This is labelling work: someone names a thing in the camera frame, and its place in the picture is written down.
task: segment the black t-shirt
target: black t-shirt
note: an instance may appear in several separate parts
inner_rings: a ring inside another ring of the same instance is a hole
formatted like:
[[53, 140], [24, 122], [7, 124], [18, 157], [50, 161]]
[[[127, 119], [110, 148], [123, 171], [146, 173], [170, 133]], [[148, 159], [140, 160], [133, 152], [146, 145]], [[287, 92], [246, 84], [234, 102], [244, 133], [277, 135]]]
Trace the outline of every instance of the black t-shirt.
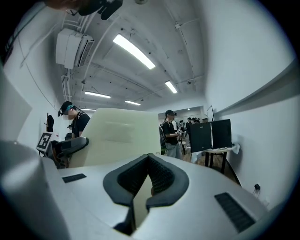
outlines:
[[82, 132], [85, 126], [88, 124], [90, 117], [84, 113], [79, 112], [75, 119], [72, 121], [72, 133], [74, 133], [75, 137], [79, 137], [79, 132]]
[[190, 123], [187, 122], [186, 126], [187, 126], [187, 133], [190, 133], [190, 132], [191, 132], [191, 126], [190, 126]]
[[[175, 133], [173, 124], [171, 122], [165, 121], [163, 123], [162, 129], [163, 129], [163, 132], [164, 132], [164, 137], [165, 137], [166, 134], [174, 134]], [[176, 137], [166, 137], [165, 142], [170, 143], [172, 145], [176, 145], [178, 143]]]

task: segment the ceiling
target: ceiling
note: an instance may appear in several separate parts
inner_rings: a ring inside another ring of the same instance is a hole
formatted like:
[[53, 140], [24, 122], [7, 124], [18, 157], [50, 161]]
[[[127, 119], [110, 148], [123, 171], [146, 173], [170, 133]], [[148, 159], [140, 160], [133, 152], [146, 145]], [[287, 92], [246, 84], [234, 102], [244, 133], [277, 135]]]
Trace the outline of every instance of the ceiling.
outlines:
[[[124, 0], [123, 6], [108, 20], [103, 21], [96, 14], [86, 31], [95, 43], [85, 66], [73, 71], [70, 88], [74, 104], [81, 108], [139, 110], [145, 102], [155, 102], [158, 98], [173, 95], [166, 87], [166, 81], [176, 86], [179, 96], [201, 94], [204, 56], [197, 18], [190, 0], [150, 0], [144, 5], [136, 4], [134, 0]], [[179, 29], [175, 28], [176, 23], [181, 25]], [[113, 39], [118, 34], [130, 40], [156, 66], [149, 70], [115, 44]], [[89, 96], [84, 94], [86, 90], [112, 97]], [[127, 104], [125, 100], [138, 102], [141, 106]]]

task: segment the floor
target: floor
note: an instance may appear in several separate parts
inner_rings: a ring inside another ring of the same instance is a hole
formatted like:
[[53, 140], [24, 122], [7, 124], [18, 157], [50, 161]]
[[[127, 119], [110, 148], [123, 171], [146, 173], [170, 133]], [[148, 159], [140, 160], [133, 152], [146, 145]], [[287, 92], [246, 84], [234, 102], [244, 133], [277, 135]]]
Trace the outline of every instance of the floor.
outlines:
[[[184, 155], [183, 152], [182, 152], [182, 158], [183, 158], [183, 161], [186, 161], [186, 162], [189, 162], [191, 164], [193, 164], [191, 162], [191, 159], [192, 159], [192, 153], [190, 151], [190, 148], [185, 148], [186, 149], [186, 154]], [[214, 156], [214, 161], [213, 161], [213, 167], [219, 167], [221, 169], [221, 166], [222, 166], [222, 160], [223, 160], [223, 156], [221, 155], [215, 155]], [[197, 165], [201, 165], [201, 166], [205, 166], [205, 155], [202, 156], [199, 160], [197, 160], [197, 162], [195, 162], [194, 164], [197, 164]], [[226, 177], [228, 177], [229, 179], [231, 179], [233, 182], [235, 182], [236, 184], [240, 185], [235, 177], [234, 177], [234, 173], [231, 171], [228, 163], [226, 162], [225, 164], [225, 172], [224, 172], [224, 175]]]

